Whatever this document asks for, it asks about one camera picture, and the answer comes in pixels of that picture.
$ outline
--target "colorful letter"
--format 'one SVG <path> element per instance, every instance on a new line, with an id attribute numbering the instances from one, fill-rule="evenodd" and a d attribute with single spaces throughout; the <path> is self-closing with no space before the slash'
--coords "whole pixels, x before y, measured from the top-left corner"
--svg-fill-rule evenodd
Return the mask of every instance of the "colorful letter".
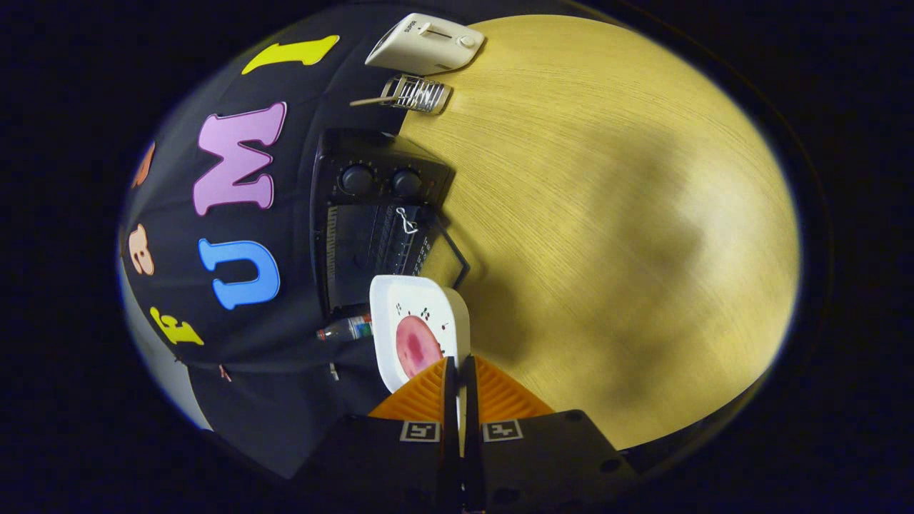
<path id="1" fill-rule="evenodd" d="M 130 261 L 133 268 L 142 275 L 155 273 L 153 255 L 149 252 L 149 241 L 146 240 L 146 228 L 137 225 L 136 230 L 127 238 L 127 248 L 130 250 Z"/>
<path id="2" fill-rule="evenodd" d="M 211 114 L 200 129 L 198 144 L 222 161 L 194 184 L 194 208 L 203 216 L 214 205 L 255 202 L 261 209 L 273 203 L 273 179 L 266 174 L 253 182 L 238 184 L 260 170 L 273 158 L 242 145 L 258 141 L 264 146 L 276 143 L 285 121 L 285 102 L 274 103 L 262 111 L 245 112 L 220 118 Z"/>
<path id="3" fill-rule="evenodd" d="M 171 316 L 160 317 L 159 309 L 155 307 L 150 307 L 149 314 L 153 315 L 155 323 L 162 329 L 162 333 L 172 344 L 197 343 L 203 346 L 203 340 L 200 339 L 200 336 L 197 335 L 197 332 L 194 331 L 194 328 L 189 323 L 178 325 L 177 320 Z"/>
<path id="4" fill-rule="evenodd" d="M 316 41 L 303 41 L 301 43 L 292 43 L 291 45 L 280 45 L 276 43 L 260 51 L 254 59 L 251 59 L 248 66 L 241 71 L 242 75 L 251 73 L 256 68 L 267 64 L 277 62 L 301 61 L 305 66 L 311 66 L 323 59 L 330 48 L 333 48 L 339 36 L 327 36 Z"/>
<path id="5" fill-rule="evenodd" d="M 272 300 L 280 291 L 280 270 L 270 252 L 254 241 L 232 241 L 210 244 L 201 239 L 197 245 L 200 260 L 208 270 L 215 271 L 220 262 L 247 259 L 257 267 L 258 276 L 250 282 L 225 284 L 213 281 L 213 292 L 223 307 L 232 310 L 236 305 L 259 304 Z"/>

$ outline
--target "wooden table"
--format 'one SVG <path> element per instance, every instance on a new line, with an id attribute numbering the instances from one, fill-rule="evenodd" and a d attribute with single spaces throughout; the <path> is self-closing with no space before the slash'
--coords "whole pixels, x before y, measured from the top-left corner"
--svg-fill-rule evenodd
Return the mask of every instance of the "wooden table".
<path id="1" fill-rule="evenodd" d="M 775 359 L 800 275 L 789 190 L 725 93 L 629 30 L 566 16 L 473 26 L 401 134 L 456 170 L 443 211 L 473 269 L 473 352 L 617 447 L 712 413 Z"/>

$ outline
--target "white plate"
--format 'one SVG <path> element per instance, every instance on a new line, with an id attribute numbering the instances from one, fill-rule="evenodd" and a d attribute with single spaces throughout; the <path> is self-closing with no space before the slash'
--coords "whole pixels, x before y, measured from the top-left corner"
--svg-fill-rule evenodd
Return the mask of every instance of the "white plate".
<path id="1" fill-rule="evenodd" d="M 470 314 L 456 291 L 428 278 L 378 275 L 368 293 L 377 369 L 390 392 L 409 381 L 397 356 L 397 326 L 419 316 L 441 345 L 444 357 L 456 356 L 458 368 L 470 355 Z"/>

